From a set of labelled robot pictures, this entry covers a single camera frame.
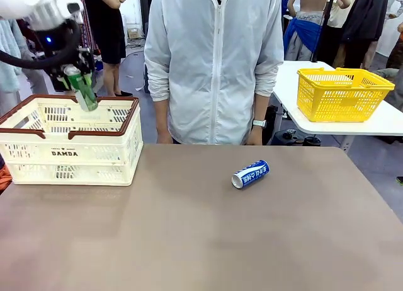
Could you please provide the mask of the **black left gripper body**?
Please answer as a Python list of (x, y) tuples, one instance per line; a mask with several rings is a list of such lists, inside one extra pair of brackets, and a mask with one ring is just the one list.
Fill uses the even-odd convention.
[(73, 20), (51, 30), (37, 31), (36, 35), (42, 45), (44, 56), (35, 60), (34, 69), (47, 72), (62, 72), (68, 64), (79, 60), (79, 25)]

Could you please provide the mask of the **person's left hand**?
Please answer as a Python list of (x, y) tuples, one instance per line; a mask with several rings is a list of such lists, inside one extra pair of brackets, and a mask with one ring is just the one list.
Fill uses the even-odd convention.
[(263, 128), (260, 126), (254, 125), (251, 129), (251, 132), (247, 138), (246, 144), (248, 146), (261, 146), (263, 145)]

